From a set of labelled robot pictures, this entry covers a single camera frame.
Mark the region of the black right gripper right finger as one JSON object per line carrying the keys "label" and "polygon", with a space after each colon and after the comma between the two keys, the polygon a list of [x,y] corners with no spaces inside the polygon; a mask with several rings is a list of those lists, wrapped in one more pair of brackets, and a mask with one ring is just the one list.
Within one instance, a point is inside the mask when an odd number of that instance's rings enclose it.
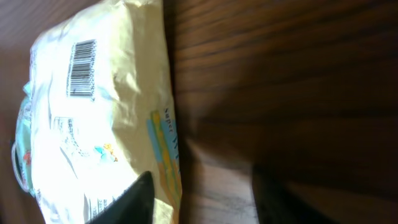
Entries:
{"label": "black right gripper right finger", "polygon": [[260,224],[335,224],[259,167],[252,169],[252,192]]}

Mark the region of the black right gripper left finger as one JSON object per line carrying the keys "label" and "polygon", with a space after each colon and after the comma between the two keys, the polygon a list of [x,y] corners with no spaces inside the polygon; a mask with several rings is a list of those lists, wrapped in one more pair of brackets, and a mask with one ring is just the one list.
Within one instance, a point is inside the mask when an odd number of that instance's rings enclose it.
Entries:
{"label": "black right gripper left finger", "polygon": [[120,196],[89,224],[152,224],[154,216],[154,181],[145,171]]}

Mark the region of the yellow snack bag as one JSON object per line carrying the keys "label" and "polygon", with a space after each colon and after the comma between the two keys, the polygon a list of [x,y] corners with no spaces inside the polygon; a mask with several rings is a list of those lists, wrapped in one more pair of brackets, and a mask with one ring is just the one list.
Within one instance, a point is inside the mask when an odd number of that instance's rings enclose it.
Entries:
{"label": "yellow snack bag", "polygon": [[30,50],[31,172],[46,223],[88,223],[145,172],[152,223],[182,185],[162,1],[101,1]]}

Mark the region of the teal wet wipes pack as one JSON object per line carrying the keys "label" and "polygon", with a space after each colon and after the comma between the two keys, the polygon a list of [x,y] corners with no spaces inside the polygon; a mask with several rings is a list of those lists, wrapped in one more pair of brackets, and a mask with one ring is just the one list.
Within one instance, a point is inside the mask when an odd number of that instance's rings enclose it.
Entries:
{"label": "teal wet wipes pack", "polygon": [[11,147],[11,159],[20,188],[35,197],[31,175],[31,90],[30,83],[23,87],[25,97],[21,102],[16,121],[15,140]]}

